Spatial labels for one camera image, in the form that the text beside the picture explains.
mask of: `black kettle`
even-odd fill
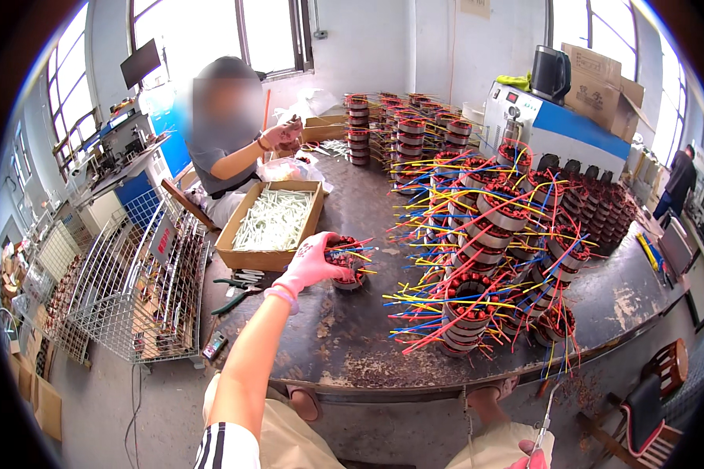
[[[532,66],[531,93],[563,106],[563,98],[571,90],[571,60],[565,52],[537,46]]]

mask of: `person's hand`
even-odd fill
[[[323,250],[328,241],[337,242],[339,235],[331,231],[314,234],[302,242],[287,267],[287,271],[276,279],[272,286],[281,285],[297,298],[297,294],[306,286],[313,285],[326,278],[350,280],[352,269],[332,266],[326,262]]]
[[[290,143],[280,143],[279,145],[276,145],[274,149],[280,152],[296,152],[300,149],[300,141],[298,139],[294,139]]]
[[[526,469],[527,462],[529,462],[529,469],[547,469],[547,463],[545,462],[545,453],[542,449],[538,449],[534,453],[532,450],[535,448],[535,442],[530,440],[521,440],[519,442],[519,449],[530,456],[524,456],[519,458],[517,462],[511,464],[506,469]]]
[[[296,116],[287,124],[279,124],[267,129],[263,132],[263,139],[271,145],[272,149],[276,149],[280,145],[286,145],[297,140],[302,132],[302,120]]]

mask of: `wire mesh cage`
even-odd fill
[[[88,334],[68,316],[69,292],[77,282],[92,237],[77,213],[53,222],[43,237],[13,302],[22,321],[78,363],[88,363]],[[22,337],[30,333],[22,327]]]
[[[85,257],[69,317],[131,363],[196,356],[205,234],[161,188],[126,203]]]

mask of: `striped sleeve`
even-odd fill
[[[194,469],[260,469],[258,441],[244,427],[215,423],[203,432]]]

